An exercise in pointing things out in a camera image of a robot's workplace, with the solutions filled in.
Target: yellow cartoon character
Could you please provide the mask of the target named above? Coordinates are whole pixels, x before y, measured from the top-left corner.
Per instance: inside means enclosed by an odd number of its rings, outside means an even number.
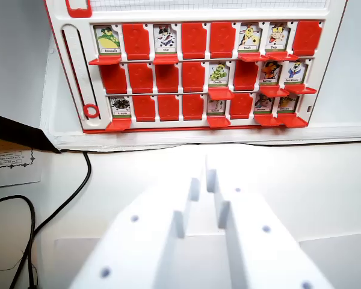
[[[255,36],[256,33],[259,33],[259,31],[254,30],[250,25],[246,28],[246,30],[242,30],[239,32],[240,34],[244,33],[241,45],[246,45],[246,43],[250,40],[249,44],[258,45],[259,43],[259,37]]]
[[[119,39],[113,35],[111,27],[102,28],[101,33],[103,34],[97,39],[104,48],[120,48]]]
[[[290,102],[294,102],[294,101],[295,101],[295,98],[289,98],[289,97],[281,98],[280,102],[279,102],[279,107],[280,108],[288,107]]]
[[[271,35],[269,39],[269,43],[275,43],[277,40],[282,41],[285,38],[285,35],[283,35],[283,32],[285,30],[285,24],[275,24],[273,28],[271,29]]]

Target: paper sheet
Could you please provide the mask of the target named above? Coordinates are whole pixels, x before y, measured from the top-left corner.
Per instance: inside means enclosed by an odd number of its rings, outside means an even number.
[[[325,8],[328,0],[91,0],[93,11]]]
[[[31,148],[0,140],[0,187],[39,182],[39,159]]]

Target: green cartoon character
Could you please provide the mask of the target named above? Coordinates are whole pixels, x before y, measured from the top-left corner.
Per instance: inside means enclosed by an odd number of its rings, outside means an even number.
[[[111,27],[102,28],[101,32],[103,34],[97,39],[104,48],[120,48],[119,39],[113,35]]]
[[[218,63],[217,68],[212,69],[212,74],[210,74],[210,80],[218,80],[227,76],[227,73],[224,71],[224,64]]]

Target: red plastic flap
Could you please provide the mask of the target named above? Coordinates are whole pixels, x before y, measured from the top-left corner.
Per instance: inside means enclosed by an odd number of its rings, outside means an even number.
[[[99,66],[107,94],[127,93],[126,71],[119,64]]]
[[[231,22],[213,22],[210,32],[211,58],[232,58],[235,28]]]
[[[182,113],[184,120],[202,120],[203,98],[200,95],[183,95]]]
[[[156,86],[158,92],[178,92],[179,71],[175,65],[156,65]]]
[[[285,85],[285,90],[296,95],[312,95],[317,92],[317,89],[306,87],[304,84]]]
[[[182,52],[184,59],[205,57],[207,30],[202,23],[182,23]]]
[[[118,118],[113,119],[113,121],[106,127],[106,132],[113,132],[113,131],[124,131],[125,129],[130,128],[131,126],[131,118]]]
[[[72,9],[70,0],[66,0],[67,11],[72,18],[89,18],[92,16],[91,2],[87,0],[87,9]]]
[[[254,120],[262,126],[279,126],[281,123],[272,114],[257,114]]]
[[[266,52],[266,56],[275,61],[295,61],[298,59],[298,56],[288,54],[287,51]]]
[[[254,90],[258,65],[254,62],[237,61],[234,73],[234,90]]]
[[[156,54],[154,58],[155,65],[175,64],[177,62],[178,56],[176,54]]]
[[[147,63],[129,63],[128,74],[133,93],[152,93],[152,69]]]
[[[245,62],[267,61],[269,56],[261,55],[260,52],[239,53],[238,58]]]
[[[284,124],[287,128],[304,128],[307,122],[298,117],[295,113],[278,114],[277,121]]]
[[[212,101],[226,101],[233,99],[234,94],[228,87],[209,87],[209,96]]]
[[[158,95],[158,111],[161,122],[179,120],[179,100],[175,95]]]
[[[299,21],[293,42],[293,51],[298,56],[313,56],[321,38],[322,28],[315,20]]]
[[[150,59],[149,32],[143,24],[123,24],[123,40],[128,60]]]
[[[231,123],[226,116],[207,116],[211,128],[227,128]]]
[[[253,98],[249,93],[234,93],[230,103],[231,119],[248,119],[252,106]]]
[[[133,96],[134,113],[137,122],[155,121],[155,101],[149,96]]]
[[[184,92],[202,92],[205,84],[205,67],[201,62],[182,63],[182,86]]]
[[[259,90],[268,98],[283,98],[289,95],[289,92],[281,89],[279,85],[262,86]]]

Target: red border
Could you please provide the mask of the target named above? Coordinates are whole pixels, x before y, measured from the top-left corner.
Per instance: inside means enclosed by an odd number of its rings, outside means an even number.
[[[72,9],[70,6],[70,0],[66,0],[66,5],[67,5],[68,14],[72,18],[90,18],[92,16],[90,0],[87,0],[87,9],[81,9],[81,8]]]

